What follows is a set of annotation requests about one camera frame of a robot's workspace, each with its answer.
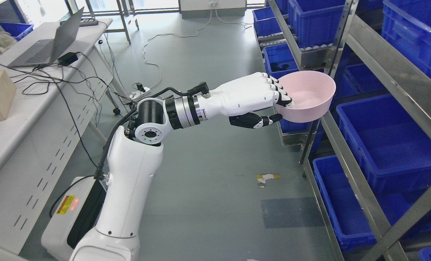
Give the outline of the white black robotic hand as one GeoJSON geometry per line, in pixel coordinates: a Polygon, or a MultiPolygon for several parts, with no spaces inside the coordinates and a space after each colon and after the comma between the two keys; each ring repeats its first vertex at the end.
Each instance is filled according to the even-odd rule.
{"type": "Polygon", "coordinates": [[[272,125],[282,119],[281,114],[266,117],[255,114],[255,111],[275,105],[291,107],[293,104],[279,80],[264,72],[229,81],[210,90],[209,94],[208,98],[197,95],[205,120],[224,115],[231,125],[250,129],[272,125]]]}

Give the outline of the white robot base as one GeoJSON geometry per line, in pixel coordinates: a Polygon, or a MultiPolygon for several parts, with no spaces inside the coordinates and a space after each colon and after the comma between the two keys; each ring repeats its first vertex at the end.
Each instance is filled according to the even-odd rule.
{"type": "Polygon", "coordinates": [[[68,261],[75,246],[95,226],[106,190],[93,177],[76,177],[54,210],[41,237],[47,252],[59,261],[68,261]]]}

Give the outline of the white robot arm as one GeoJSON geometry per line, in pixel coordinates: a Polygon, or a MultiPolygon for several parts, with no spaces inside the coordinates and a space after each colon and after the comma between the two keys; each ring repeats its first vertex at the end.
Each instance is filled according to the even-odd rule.
{"type": "Polygon", "coordinates": [[[199,100],[210,97],[205,82],[174,97],[141,99],[110,134],[94,178],[106,183],[95,226],[77,243],[71,261],[136,261],[139,227],[154,175],[164,155],[162,140],[173,130],[204,120],[199,100]]]}

